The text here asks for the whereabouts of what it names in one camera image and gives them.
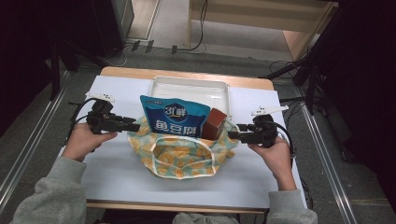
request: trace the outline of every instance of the white plastic tray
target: white plastic tray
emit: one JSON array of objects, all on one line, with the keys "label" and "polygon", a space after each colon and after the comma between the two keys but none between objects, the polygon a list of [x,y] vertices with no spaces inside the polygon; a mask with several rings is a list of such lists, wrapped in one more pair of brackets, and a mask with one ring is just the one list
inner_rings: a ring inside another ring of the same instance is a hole
[{"label": "white plastic tray", "polygon": [[215,107],[231,119],[229,85],[222,81],[155,77],[149,95],[164,99],[178,98]]}]

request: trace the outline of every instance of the black equipment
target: black equipment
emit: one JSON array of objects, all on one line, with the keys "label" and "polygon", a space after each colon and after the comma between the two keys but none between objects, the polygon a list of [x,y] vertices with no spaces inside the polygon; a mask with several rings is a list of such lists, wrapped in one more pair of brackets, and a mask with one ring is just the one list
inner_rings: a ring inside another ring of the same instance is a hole
[{"label": "black equipment", "polygon": [[241,143],[271,147],[275,143],[277,130],[276,126],[270,122],[274,122],[270,115],[260,115],[253,119],[254,124],[236,124],[242,133],[228,132],[228,135],[231,139],[240,140]]},{"label": "black equipment", "polygon": [[106,132],[138,132],[140,125],[134,124],[136,119],[117,116],[110,113],[113,105],[104,100],[96,101],[92,106],[92,111],[88,112],[87,123],[93,133]]}]

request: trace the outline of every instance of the wooden table edge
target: wooden table edge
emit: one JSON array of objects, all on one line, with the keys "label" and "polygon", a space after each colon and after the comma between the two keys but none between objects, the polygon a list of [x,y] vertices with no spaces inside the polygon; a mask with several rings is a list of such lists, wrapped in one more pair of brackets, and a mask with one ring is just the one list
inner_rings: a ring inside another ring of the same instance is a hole
[{"label": "wooden table edge", "polygon": [[103,68],[100,75],[106,77],[131,77],[140,79],[153,79],[155,77],[183,77],[211,81],[224,81],[231,87],[241,87],[268,91],[274,90],[274,85],[271,80],[257,77],[235,77],[208,73],[179,72],[111,66]]},{"label": "wooden table edge", "polygon": [[263,208],[231,208],[216,206],[188,206],[185,204],[162,204],[162,203],[120,203],[100,200],[88,200],[87,207],[105,209],[131,209],[150,210],[164,212],[195,212],[195,213],[234,213],[234,214],[262,214]]}]

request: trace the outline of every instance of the snack bag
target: snack bag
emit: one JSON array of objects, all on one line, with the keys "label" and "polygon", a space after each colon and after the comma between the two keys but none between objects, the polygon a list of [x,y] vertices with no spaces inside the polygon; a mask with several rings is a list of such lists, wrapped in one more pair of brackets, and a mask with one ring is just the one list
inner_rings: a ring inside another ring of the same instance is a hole
[{"label": "snack bag", "polygon": [[153,133],[200,137],[210,112],[207,105],[177,98],[161,99],[141,95],[140,101]]}]

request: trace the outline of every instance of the gray sleeve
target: gray sleeve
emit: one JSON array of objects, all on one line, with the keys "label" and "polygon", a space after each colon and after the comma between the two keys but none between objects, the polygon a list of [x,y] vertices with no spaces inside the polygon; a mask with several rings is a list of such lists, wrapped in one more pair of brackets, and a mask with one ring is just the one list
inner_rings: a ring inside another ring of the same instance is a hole
[{"label": "gray sleeve", "polygon": [[268,224],[277,223],[304,223],[317,224],[317,214],[306,209],[301,198],[301,192],[296,190],[284,190],[269,192],[270,213]]},{"label": "gray sleeve", "polygon": [[80,185],[85,168],[84,163],[57,158],[11,223],[85,223],[86,198]]}]

